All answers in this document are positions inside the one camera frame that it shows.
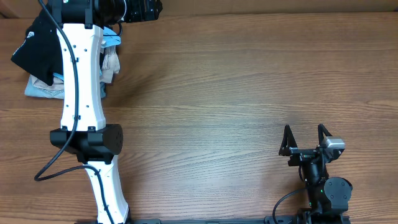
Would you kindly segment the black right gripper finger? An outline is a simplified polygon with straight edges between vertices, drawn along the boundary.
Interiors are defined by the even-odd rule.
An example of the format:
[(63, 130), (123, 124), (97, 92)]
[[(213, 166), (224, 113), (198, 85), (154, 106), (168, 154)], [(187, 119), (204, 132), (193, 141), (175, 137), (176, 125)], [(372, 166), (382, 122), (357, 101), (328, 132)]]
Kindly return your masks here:
[(320, 146), (327, 137), (332, 137), (332, 134), (327, 130), (324, 124), (319, 124), (317, 130), (318, 130), (318, 144)]
[(279, 149), (280, 156), (291, 156), (298, 149), (292, 130), (288, 124), (284, 128), (284, 136)]

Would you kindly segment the light blue printed t-shirt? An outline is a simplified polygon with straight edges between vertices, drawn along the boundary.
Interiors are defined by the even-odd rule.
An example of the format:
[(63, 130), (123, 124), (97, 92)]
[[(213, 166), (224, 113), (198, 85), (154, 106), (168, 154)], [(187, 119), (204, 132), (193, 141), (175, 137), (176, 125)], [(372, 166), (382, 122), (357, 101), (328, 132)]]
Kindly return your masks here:
[(112, 29), (104, 27), (103, 30), (103, 40), (101, 43), (101, 48), (105, 49), (108, 47), (113, 47), (121, 44), (120, 36), (115, 33)]

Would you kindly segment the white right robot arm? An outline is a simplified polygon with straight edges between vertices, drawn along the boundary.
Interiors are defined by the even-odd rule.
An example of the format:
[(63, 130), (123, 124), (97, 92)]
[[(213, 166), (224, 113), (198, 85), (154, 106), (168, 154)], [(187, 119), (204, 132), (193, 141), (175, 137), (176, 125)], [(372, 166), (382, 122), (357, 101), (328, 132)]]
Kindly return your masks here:
[(298, 167), (300, 180), (305, 187), (283, 196), (274, 205), (272, 219), (279, 223), (277, 207), (287, 198), (306, 191), (308, 208), (301, 208), (294, 216), (286, 218), (287, 223), (295, 224), (344, 224), (349, 217), (348, 202), (352, 196), (352, 184), (342, 177), (330, 177), (326, 165), (337, 160), (345, 150), (345, 142), (333, 136), (323, 124), (318, 125), (318, 145), (313, 149), (299, 149), (290, 126), (284, 128), (283, 140), (279, 149), (280, 156), (289, 157), (288, 165)]

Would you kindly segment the black t-shirt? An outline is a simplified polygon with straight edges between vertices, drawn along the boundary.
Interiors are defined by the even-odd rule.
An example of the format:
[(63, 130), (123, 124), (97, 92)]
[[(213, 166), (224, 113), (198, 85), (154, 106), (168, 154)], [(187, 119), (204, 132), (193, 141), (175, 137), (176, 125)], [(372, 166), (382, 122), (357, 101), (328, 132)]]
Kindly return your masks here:
[(11, 61), (46, 85), (53, 85), (54, 73), (63, 73), (63, 60), (57, 28), (42, 10), (25, 32), (23, 44)]

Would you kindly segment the grey-blue folded garment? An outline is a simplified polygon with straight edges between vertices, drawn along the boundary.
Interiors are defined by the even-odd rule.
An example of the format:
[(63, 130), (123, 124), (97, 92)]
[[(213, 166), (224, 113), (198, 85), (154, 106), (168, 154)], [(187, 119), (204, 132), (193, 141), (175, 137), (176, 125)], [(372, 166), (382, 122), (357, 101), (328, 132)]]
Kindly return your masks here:
[(53, 85), (47, 85), (37, 77), (30, 75), (25, 88), (25, 95), (38, 98), (64, 99), (64, 81), (63, 76), (57, 73), (53, 76)]

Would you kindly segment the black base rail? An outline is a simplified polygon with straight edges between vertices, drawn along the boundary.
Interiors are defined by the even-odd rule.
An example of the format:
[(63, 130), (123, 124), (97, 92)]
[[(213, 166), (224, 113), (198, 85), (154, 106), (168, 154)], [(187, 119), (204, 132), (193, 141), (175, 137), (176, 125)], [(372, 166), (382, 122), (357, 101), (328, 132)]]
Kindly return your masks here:
[[(126, 223), (131, 224), (294, 224), (300, 223), (295, 216), (284, 215), (276, 217), (277, 222), (271, 216), (258, 218), (243, 219), (213, 219), (213, 220), (160, 220), (160, 219), (136, 219), (127, 218)], [(343, 217), (344, 224), (350, 224), (349, 217)]]

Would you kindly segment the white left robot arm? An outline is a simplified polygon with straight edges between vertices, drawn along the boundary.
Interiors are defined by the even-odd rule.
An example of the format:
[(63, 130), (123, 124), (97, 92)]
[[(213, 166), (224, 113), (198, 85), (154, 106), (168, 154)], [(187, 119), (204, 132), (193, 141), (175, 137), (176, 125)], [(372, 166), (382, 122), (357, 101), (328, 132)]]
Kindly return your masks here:
[(118, 170), (123, 130), (108, 124), (101, 105), (100, 53), (104, 28), (158, 19), (160, 0), (49, 1), (63, 59), (64, 106), (50, 142), (76, 155), (90, 179), (98, 208), (95, 223), (131, 223)]

